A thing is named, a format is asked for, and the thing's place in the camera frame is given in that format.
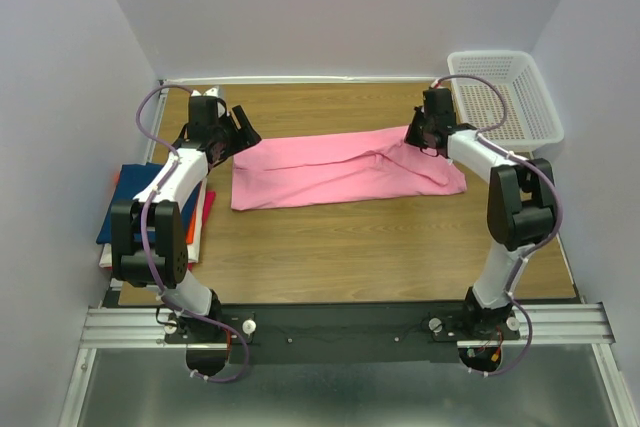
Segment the pink t shirt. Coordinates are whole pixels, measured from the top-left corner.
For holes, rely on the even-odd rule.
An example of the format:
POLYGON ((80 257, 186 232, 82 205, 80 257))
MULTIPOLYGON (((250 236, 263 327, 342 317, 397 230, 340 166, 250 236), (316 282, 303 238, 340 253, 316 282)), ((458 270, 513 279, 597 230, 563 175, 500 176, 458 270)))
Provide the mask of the pink t shirt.
POLYGON ((449 196, 467 190, 450 161, 404 142, 407 129, 265 139, 234 157, 236 211, 449 196))

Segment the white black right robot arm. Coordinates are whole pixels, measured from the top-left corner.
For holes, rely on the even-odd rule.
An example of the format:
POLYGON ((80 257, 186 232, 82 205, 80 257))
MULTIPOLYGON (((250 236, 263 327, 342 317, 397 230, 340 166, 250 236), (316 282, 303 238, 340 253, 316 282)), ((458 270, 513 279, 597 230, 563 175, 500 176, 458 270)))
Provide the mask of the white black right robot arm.
POLYGON ((459 123, 446 88, 423 92, 405 142, 461 163, 488 185, 487 227, 492 244, 484 270, 469 288, 460 326, 480 339, 506 323, 513 293, 534 252, 553 240, 562 221, 552 166, 527 159, 489 141, 480 131, 459 123))

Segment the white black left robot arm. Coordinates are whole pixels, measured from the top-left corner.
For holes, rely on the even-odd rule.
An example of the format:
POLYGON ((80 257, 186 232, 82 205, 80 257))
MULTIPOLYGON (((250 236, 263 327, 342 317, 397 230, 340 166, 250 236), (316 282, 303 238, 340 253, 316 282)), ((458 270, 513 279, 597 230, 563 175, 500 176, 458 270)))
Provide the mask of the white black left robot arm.
POLYGON ((211 170, 261 142, 240 105, 228 107, 220 89, 191 90, 188 119, 167 144, 168 157, 150 183, 130 200, 110 208, 112 273, 136 288, 149 288, 201 342, 223 329, 215 292, 188 268, 182 210, 211 170))

